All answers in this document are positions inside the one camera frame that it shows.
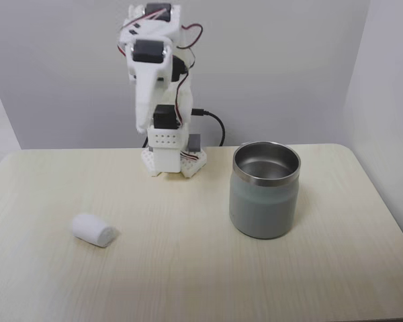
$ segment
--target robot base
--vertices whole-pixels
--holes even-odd
[[[198,170],[203,168],[208,161],[208,156],[203,150],[200,152],[192,152],[191,154],[198,156],[199,160],[190,160],[181,157],[181,172],[185,178],[191,178]],[[145,163],[150,176],[158,176],[160,174],[160,172],[154,169],[154,152],[149,151],[149,148],[143,150],[142,161]]]

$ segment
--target black cable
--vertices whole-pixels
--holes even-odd
[[[191,115],[196,115],[196,116],[209,115],[209,116],[212,116],[215,120],[217,120],[218,123],[221,125],[221,129],[222,129],[222,139],[221,139],[220,146],[222,146],[224,144],[224,140],[226,139],[226,128],[224,127],[224,123],[222,123],[221,119],[218,116],[216,116],[213,113],[210,113],[209,111],[205,111],[204,109],[193,109],[191,111]]]
[[[224,127],[224,123],[222,123],[221,119],[218,116],[216,116],[215,114],[213,114],[213,113],[210,113],[208,111],[204,111],[204,115],[212,116],[221,125],[222,139],[221,139],[220,146],[222,146],[222,144],[224,144],[224,140],[226,139],[226,128]]]

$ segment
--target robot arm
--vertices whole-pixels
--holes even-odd
[[[180,172],[193,108],[191,55],[181,31],[181,6],[149,3],[129,8],[118,49],[136,83],[136,128],[148,134],[155,172]]]

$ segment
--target tabletop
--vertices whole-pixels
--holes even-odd
[[[236,148],[193,178],[141,149],[27,150],[0,164],[0,321],[361,321],[403,317],[403,233],[353,153],[292,146],[296,220],[258,240],[228,216]],[[120,235],[71,235],[93,213]]]

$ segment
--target mug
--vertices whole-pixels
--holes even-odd
[[[291,228],[299,189],[300,157],[275,142],[253,142],[233,155],[230,218],[245,235],[271,239]]]

